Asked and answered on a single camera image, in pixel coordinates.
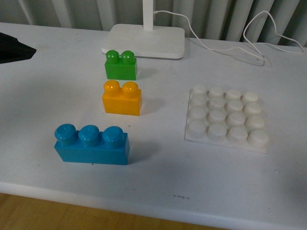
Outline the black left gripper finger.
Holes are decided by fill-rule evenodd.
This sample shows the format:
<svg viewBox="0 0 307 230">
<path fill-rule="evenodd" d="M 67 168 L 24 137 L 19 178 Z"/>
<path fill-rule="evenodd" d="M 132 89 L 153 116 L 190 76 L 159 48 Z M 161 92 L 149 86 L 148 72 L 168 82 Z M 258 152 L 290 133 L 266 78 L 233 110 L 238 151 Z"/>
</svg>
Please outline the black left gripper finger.
<svg viewBox="0 0 307 230">
<path fill-rule="evenodd" d="M 18 41 L 7 34 L 0 34 L 0 63 L 31 59 L 36 49 Z"/>
</svg>

